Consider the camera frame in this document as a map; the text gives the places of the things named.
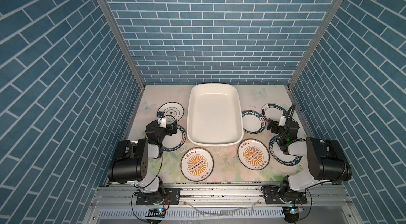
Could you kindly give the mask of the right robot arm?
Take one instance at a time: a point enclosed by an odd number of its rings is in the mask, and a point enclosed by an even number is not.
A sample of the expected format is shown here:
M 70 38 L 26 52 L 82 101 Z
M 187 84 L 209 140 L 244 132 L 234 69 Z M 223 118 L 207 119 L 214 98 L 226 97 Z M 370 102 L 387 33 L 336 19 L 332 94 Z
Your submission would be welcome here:
M 310 189 L 351 179 L 351 167 L 338 141 L 298 138 L 298 123 L 285 117 L 269 120 L 267 129 L 276 135 L 269 143 L 275 160 L 286 166 L 294 166 L 302 158 L 307 161 L 306 169 L 285 176 L 279 186 L 261 188 L 267 204 L 307 203 L 306 194 Z

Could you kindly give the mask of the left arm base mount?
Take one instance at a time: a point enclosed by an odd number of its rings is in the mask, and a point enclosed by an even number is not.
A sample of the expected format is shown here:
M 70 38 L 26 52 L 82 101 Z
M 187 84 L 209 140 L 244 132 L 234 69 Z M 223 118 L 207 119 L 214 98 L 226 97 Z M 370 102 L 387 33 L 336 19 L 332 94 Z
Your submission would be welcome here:
M 151 193 L 139 192 L 135 204 L 137 206 L 162 205 L 163 200 L 166 200 L 165 205 L 177 206 L 180 200 L 180 192 L 180 188 L 160 188 L 158 191 Z

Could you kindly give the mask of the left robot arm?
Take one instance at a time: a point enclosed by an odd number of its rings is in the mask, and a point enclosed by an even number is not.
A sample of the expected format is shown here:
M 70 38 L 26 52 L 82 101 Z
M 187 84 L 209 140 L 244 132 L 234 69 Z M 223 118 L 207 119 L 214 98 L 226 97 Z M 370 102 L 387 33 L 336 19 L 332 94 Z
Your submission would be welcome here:
M 145 133 L 146 138 L 136 142 L 122 140 L 116 144 L 108 179 L 135 187 L 137 205 L 169 205 L 170 195 L 162 179 L 158 174 L 148 174 L 148 160 L 158 158 L 163 162 L 163 141 L 177 133 L 177 120 L 168 122 L 166 117 L 158 118 L 146 126 Z

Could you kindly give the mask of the green red ring plate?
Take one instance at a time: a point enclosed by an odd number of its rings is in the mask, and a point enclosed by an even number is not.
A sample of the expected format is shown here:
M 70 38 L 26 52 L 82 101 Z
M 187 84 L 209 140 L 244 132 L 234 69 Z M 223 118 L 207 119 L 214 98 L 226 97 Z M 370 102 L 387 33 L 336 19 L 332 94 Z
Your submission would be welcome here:
M 272 120 L 279 122 L 283 112 L 286 112 L 286 109 L 275 103 L 267 103 L 261 110 L 262 116 L 266 121 Z

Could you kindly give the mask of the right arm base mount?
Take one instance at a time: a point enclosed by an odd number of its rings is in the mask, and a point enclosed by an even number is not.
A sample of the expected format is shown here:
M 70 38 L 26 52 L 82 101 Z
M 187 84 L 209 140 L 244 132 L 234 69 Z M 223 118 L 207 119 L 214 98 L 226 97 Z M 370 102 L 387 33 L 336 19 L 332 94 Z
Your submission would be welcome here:
M 304 205 L 308 203 L 304 192 L 293 191 L 288 187 L 262 186 L 260 190 L 263 193 L 267 205 L 287 205 L 294 203 Z

